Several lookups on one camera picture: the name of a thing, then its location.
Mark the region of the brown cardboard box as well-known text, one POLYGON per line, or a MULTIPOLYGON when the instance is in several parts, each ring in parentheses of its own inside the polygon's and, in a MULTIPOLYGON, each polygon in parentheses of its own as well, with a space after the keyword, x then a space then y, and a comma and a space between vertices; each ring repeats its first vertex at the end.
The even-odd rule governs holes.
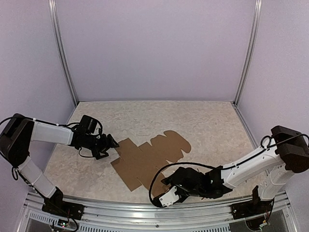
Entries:
POLYGON ((119 157, 111 165, 130 192, 140 187, 149 190, 160 168, 177 163, 184 154, 191 152, 190 143, 172 130, 166 130, 141 145, 136 145, 130 138, 118 144, 115 150, 119 157))

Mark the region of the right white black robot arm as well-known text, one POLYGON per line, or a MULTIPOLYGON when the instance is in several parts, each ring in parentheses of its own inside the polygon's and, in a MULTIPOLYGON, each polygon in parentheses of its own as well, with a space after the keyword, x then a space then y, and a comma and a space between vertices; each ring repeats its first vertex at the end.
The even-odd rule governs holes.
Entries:
POLYGON ((182 203, 188 197, 218 199, 248 179, 270 170, 267 178, 252 190, 252 199, 231 205, 233 219, 270 214, 277 192, 294 175, 309 168, 309 137, 283 126, 271 129, 260 146, 230 164, 211 167, 206 173, 179 167, 162 180, 169 190, 155 197, 157 207, 182 203))

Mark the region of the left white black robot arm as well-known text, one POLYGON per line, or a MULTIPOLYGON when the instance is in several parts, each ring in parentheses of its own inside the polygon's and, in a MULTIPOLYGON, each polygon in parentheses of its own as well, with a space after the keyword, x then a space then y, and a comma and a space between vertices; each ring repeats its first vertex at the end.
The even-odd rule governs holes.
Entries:
POLYGON ((80 220, 84 205, 64 200, 63 192, 33 161, 31 143, 67 145, 78 151, 87 149, 96 160, 108 157, 108 150, 118 148, 119 144, 111 134, 104 134, 101 122, 88 115, 82 116, 79 122, 56 124, 16 113, 4 122, 6 126, 0 134, 0 154, 11 164, 13 173, 43 198, 42 211, 80 220))

